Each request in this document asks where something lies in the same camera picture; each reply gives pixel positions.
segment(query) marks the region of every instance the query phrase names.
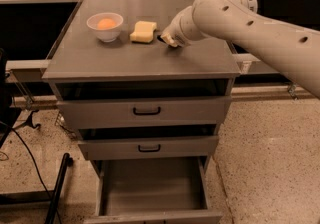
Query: drawer handle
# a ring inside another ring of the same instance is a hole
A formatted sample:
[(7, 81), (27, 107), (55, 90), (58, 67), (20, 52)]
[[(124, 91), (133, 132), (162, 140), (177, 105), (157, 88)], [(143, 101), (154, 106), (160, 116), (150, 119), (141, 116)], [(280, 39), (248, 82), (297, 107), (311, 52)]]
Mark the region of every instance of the drawer handle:
[(161, 112), (161, 107), (158, 107), (156, 111), (153, 112), (139, 112), (137, 108), (133, 108), (133, 114), (136, 116), (154, 116), (158, 115)]
[(141, 153), (155, 153), (155, 152), (159, 152), (161, 149), (161, 145), (158, 144), (156, 148), (147, 148), (147, 147), (143, 147), (141, 145), (138, 145), (138, 150)]

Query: cable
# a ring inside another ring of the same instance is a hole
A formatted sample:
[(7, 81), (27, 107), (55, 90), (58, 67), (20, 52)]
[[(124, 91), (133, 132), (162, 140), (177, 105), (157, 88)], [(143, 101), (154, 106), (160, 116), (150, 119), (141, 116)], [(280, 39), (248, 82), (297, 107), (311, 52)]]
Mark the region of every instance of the cable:
[(0, 151), (0, 161), (7, 161), (7, 160), (9, 160), (9, 156), (3, 151)]
[[(31, 153), (31, 150), (29, 149), (28, 145), (24, 142), (24, 140), (22, 139), (22, 137), (20, 136), (20, 134), (19, 134), (13, 127), (11, 127), (10, 125), (7, 125), (6, 123), (4, 123), (4, 122), (2, 122), (2, 121), (0, 121), (0, 124), (3, 124), (4, 126), (8, 127), (11, 131), (13, 131), (13, 132), (17, 135), (17, 137), (20, 139), (20, 141), (22, 142), (22, 144), (25, 146), (25, 148), (27, 149), (27, 151), (28, 151), (28, 153), (29, 153), (29, 155), (30, 155), (30, 157), (31, 157), (31, 159), (32, 159), (32, 161), (33, 161), (33, 164), (34, 164), (34, 166), (35, 166), (35, 168), (36, 168), (36, 171), (37, 171), (39, 180), (40, 180), (40, 182), (41, 182), (44, 190), (47, 192), (49, 199), (52, 199), (52, 198), (51, 198), (51, 195), (50, 195), (50, 193), (49, 193), (49, 191), (48, 191), (48, 189), (47, 189), (47, 187), (46, 187), (46, 185), (44, 184), (44, 182), (43, 182), (43, 180), (42, 180), (42, 177), (41, 177), (41, 174), (40, 174), (40, 171), (39, 171), (37, 162), (36, 162), (33, 154)], [(57, 209), (57, 216), (58, 216), (58, 219), (59, 219), (60, 224), (62, 224), (61, 218), (60, 218), (60, 214), (59, 214), (59, 212), (58, 212), (58, 209)]]

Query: terrazzo floor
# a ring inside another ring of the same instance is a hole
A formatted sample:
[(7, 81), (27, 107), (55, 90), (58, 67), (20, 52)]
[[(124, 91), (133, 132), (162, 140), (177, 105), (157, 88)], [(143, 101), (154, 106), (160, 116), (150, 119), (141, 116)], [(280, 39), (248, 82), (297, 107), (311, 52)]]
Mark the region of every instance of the terrazzo floor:
[[(206, 173), (212, 208), (233, 223), (320, 223), (320, 102), (283, 92), (234, 93), (220, 142)], [(28, 113), (20, 116), (23, 120)], [(34, 114), (41, 128), (19, 134), (29, 145), (44, 183), (53, 189), (65, 152), (73, 158), (59, 204), (61, 223), (94, 214), (97, 177), (75, 139), (56, 124), (58, 111)], [(1, 151), (0, 193), (43, 190), (28, 152), (12, 133)], [(0, 223), (44, 223), (47, 203), (1, 206)]]

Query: bowl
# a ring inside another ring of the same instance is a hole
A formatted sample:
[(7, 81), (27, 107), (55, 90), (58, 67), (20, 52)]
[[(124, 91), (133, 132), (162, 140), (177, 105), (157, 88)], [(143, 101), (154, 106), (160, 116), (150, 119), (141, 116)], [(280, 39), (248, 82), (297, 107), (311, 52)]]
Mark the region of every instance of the bowl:
[(87, 20), (87, 26), (103, 42), (112, 42), (119, 36), (123, 17), (117, 13), (98, 13)]

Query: open drawer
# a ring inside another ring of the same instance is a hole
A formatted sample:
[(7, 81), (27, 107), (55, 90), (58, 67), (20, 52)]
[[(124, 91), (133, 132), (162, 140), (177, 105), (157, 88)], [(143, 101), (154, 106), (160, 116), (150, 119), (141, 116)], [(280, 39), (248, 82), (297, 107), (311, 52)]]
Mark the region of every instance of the open drawer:
[(197, 157), (104, 162), (96, 216), (84, 223), (215, 224)]

